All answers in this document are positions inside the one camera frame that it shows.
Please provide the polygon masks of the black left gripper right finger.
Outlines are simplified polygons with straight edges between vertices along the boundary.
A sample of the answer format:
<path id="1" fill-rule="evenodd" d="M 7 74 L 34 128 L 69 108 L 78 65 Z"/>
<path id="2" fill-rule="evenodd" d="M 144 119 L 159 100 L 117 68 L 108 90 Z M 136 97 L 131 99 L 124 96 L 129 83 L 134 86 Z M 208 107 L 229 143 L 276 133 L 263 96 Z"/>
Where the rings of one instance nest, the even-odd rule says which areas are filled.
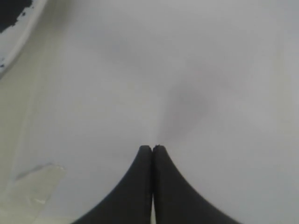
<path id="1" fill-rule="evenodd" d="M 153 196 L 157 224 L 235 224 L 181 175 L 166 148 L 153 148 Z"/>

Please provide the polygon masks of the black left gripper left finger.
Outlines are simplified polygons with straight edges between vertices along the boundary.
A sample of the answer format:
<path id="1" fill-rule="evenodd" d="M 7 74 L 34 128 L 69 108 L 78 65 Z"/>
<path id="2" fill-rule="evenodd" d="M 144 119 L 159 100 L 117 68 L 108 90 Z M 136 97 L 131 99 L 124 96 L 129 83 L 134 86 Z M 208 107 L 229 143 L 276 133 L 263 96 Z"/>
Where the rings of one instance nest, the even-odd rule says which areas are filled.
<path id="1" fill-rule="evenodd" d="M 140 146 L 130 168 L 115 188 L 76 224 L 150 224 L 152 150 Z"/>

